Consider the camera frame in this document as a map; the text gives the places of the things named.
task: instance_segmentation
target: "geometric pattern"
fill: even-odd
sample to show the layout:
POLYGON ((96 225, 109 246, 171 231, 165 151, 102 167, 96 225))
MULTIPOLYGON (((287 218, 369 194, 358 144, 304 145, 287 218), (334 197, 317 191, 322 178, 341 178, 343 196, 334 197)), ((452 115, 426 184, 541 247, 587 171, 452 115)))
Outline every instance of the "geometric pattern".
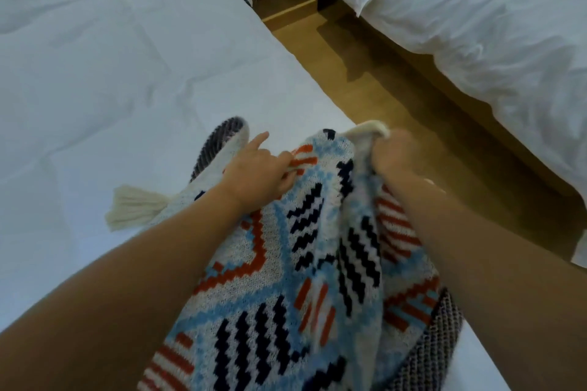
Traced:
MULTIPOLYGON (((205 195, 248 142, 207 142, 194 180, 150 224, 205 195)), ((298 178, 244 217, 138 384, 142 390, 370 389, 431 322, 434 267, 370 165, 371 136, 322 130, 293 151, 298 178)))

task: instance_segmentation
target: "mattress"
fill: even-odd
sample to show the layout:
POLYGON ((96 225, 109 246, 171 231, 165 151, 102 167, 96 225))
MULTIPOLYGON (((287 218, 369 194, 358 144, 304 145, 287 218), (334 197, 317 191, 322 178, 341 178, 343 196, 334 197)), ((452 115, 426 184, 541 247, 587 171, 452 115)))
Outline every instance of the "mattress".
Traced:
MULTIPOLYGON (((106 227, 115 187, 177 193, 227 117, 273 152, 354 126, 244 0, 0 7, 0 329, 136 232, 106 227)), ((468 371, 502 380, 470 328, 447 388, 468 371)))
POLYGON ((587 199, 587 0, 344 0, 587 199))

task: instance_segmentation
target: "wooden bed frame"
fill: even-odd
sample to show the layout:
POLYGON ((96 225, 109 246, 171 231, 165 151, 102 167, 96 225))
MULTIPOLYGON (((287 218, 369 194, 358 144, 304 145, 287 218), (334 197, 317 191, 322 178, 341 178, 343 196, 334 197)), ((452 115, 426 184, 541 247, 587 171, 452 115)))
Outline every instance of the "wooden bed frame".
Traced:
POLYGON ((405 61, 421 73, 422 76, 428 79, 432 85, 443 92, 451 101, 471 116, 473 120, 478 122, 483 128, 485 128, 485 130, 513 152, 515 156, 534 171, 549 187, 553 188, 563 196, 578 195, 577 191, 571 185, 552 172, 508 130, 506 130, 503 125, 497 122, 489 104, 466 95, 454 86, 454 84, 436 68, 431 55, 411 53, 405 48, 397 45, 381 32, 375 30, 375 28, 369 25, 363 18, 361 18, 361 20, 366 26, 376 32, 376 34, 381 37, 386 44, 391 46, 405 61))

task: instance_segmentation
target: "floor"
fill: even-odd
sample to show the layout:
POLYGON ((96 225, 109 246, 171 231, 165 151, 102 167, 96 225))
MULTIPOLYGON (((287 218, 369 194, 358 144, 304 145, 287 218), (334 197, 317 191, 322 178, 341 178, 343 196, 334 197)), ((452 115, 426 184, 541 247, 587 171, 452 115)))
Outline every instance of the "floor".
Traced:
POLYGON ((352 13, 334 6, 274 35, 356 123, 412 131, 423 173, 474 211, 570 260, 587 228, 562 197, 411 68, 352 13))

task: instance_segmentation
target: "forearm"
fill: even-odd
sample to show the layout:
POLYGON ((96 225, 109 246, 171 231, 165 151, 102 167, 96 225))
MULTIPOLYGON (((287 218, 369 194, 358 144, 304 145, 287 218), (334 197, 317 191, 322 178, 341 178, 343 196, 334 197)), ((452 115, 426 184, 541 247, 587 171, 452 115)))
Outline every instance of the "forearm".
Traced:
POLYGON ((240 217, 210 189, 68 279, 0 335, 0 388, 134 387, 240 217))
POLYGON ((384 178, 510 387, 584 386, 587 277, 412 173, 384 178))

